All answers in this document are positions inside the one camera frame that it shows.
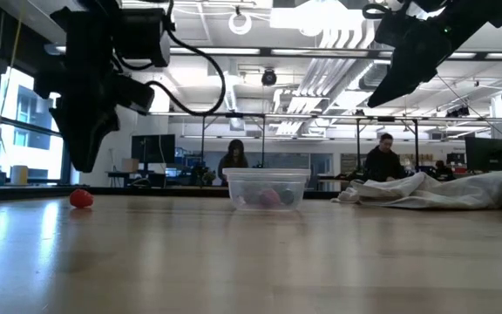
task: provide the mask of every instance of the red ball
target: red ball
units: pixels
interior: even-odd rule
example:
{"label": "red ball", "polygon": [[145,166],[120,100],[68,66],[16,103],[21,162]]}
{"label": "red ball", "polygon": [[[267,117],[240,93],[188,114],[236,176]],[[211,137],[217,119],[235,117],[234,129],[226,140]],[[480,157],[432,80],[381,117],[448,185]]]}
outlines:
{"label": "red ball", "polygon": [[261,205],[265,208],[272,208],[281,204],[280,196],[272,188],[262,190],[259,199]]}
{"label": "red ball", "polygon": [[76,189],[69,195],[69,202],[75,208],[87,208],[92,206],[94,198],[92,194],[84,191],[83,189]]}

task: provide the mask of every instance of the white cloth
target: white cloth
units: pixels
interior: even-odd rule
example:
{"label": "white cloth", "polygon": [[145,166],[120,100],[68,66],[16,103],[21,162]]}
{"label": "white cloth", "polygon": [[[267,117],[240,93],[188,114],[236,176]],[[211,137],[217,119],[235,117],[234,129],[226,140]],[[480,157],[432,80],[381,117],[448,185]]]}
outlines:
{"label": "white cloth", "polygon": [[393,208],[486,209],[502,205],[502,171],[441,183],[425,173],[391,181],[351,182],[338,202]]}

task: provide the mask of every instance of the wood grain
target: wood grain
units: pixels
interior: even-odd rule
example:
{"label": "wood grain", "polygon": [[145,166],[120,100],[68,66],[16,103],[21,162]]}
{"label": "wood grain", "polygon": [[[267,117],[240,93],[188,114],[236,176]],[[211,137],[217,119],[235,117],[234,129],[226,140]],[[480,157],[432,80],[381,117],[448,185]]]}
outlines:
{"label": "wood grain", "polygon": [[0,203],[0,313],[502,313],[502,212]]}

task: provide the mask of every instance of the pink object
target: pink object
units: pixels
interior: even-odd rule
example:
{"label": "pink object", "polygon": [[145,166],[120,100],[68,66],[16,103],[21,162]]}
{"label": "pink object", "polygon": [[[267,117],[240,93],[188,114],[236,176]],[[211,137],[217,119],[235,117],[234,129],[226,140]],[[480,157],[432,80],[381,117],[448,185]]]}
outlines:
{"label": "pink object", "polygon": [[262,190],[259,199],[261,205],[265,208],[272,208],[281,203],[280,196],[272,188]]}

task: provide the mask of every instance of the plastic bin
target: plastic bin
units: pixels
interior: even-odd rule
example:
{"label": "plastic bin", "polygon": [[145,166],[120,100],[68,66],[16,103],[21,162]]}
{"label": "plastic bin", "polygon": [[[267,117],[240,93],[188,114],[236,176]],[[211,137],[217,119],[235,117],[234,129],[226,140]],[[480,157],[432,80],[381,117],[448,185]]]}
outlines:
{"label": "plastic bin", "polygon": [[309,169],[225,168],[237,209],[293,210],[303,200]]}

